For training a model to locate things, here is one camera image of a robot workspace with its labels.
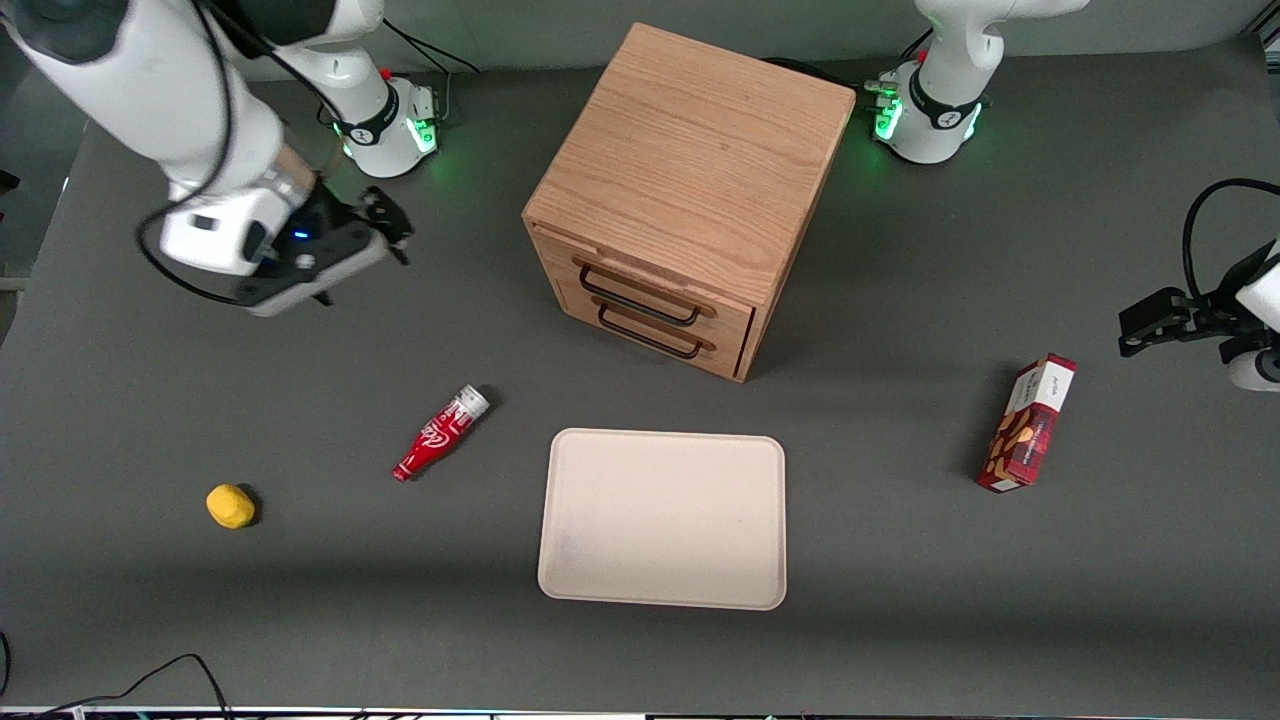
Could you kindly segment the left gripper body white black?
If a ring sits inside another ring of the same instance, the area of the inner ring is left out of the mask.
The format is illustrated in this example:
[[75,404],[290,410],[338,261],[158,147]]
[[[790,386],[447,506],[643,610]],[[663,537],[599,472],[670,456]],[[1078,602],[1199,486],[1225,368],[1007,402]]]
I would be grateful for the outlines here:
[[1242,389],[1279,392],[1277,240],[1230,266],[1197,304],[1198,323],[1226,338],[1219,352],[1230,382]]

